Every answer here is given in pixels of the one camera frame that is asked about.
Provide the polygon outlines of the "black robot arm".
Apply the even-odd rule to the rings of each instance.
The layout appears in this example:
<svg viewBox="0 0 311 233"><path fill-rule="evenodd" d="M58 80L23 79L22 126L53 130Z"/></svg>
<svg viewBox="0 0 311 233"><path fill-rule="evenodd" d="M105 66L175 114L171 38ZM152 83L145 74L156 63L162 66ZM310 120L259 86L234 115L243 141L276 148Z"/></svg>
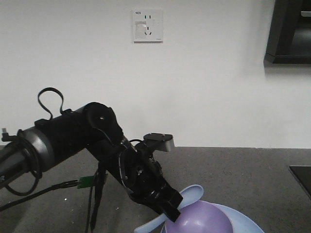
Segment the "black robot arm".
<svg viewBox="0 0 311 233"><path fill-rule="evenodd" d="M91 181L90 196L95 199L90 212L95 224L102 199L104 179L110 173L126 190L131 200L165 214L176 221L182 196L163 178L162 168L153 152L170 151L173 136L149 133L133 145L117 123L112 108L91 102L80 109L60 110L60 116L40 119L34 126L16 135L2 133L6 146L0 152L0 185L17 196L10 183L30 172L37 187L42 174L81 150L88 150L97 160L98 169Z"/></svg>

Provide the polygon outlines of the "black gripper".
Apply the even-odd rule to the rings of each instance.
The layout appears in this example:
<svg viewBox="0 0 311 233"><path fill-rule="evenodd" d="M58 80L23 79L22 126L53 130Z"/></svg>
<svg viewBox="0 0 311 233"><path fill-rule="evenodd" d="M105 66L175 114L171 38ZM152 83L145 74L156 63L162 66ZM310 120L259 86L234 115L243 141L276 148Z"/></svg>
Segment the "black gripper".
<svg viewBox="0 0 311 233"><path fill-rule="evenodd" d="M181 194L164 179L161 165L143 140L106 144L106 170L123 186L129 198L164 214L175 222L180 216Z"/></svg>

